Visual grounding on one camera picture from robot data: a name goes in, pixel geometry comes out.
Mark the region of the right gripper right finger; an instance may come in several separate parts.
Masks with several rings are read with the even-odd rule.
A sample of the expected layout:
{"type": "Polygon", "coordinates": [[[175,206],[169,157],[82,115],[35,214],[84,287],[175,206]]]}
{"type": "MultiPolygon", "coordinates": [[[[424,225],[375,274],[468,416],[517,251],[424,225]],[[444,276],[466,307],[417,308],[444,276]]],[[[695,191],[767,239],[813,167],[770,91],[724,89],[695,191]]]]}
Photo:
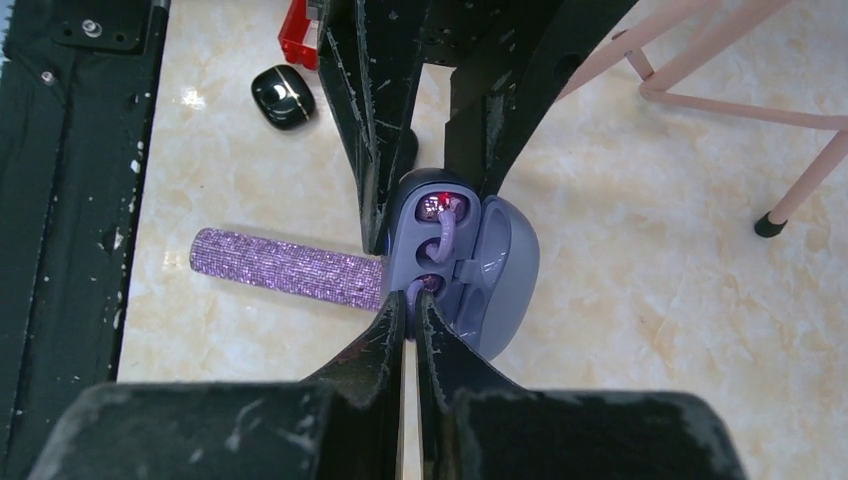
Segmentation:
{"type": "Polygon", "coordinates": [[[679,391],[530,390],[475,353],[434,297],[415,307],[427,479],[742,479],[730,434],[679,391]]]}

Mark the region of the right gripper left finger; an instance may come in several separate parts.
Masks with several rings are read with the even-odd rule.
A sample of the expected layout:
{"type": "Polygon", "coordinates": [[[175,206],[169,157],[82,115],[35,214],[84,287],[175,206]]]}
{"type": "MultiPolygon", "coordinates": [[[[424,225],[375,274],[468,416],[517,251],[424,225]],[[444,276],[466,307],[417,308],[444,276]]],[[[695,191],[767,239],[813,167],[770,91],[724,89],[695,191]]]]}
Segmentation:
{"type": "Polygon", "coordinates": [[[395,479],[406,299],[297,382],[108,383],[59,419],[34,479],[395,479]]]}

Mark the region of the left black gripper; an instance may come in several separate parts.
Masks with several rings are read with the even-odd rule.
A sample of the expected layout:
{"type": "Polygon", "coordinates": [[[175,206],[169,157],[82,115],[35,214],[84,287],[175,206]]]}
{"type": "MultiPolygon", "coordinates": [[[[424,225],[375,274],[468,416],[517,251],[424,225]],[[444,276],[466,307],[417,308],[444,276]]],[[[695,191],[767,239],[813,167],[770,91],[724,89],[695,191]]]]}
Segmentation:
{"type": "Polygon", "coordinates": [[[451,77],[444,167],[496,194],[569,79],[631,0],[319,1],[318,72],[355,180],[363,250],[382,255],[413,169],[423,63],[451,77]]]}

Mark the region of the purple earbud charging case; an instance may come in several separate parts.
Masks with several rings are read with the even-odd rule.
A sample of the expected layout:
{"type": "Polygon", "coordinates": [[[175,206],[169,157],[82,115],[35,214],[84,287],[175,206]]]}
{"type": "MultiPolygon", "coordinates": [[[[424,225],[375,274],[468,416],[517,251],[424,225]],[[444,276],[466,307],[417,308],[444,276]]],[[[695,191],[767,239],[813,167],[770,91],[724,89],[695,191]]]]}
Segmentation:
{"type": "Polygon", "coordinates": [[[416,278],[444,279],[434,295],[448,325],[481,357],[492,360],[514,338],[529,308],[540,268],[540,245],[527,217],[497,196],[480,198],[457,176],[441,169],[418,169],[399,184],[390,216],[382,291],[401,291],[416,278]],[[456,229],[447,261],[433,262],[425,246],[440,235],[437,224],[416,219],[426,194],[452,192],[469,201],[456,229]]]}

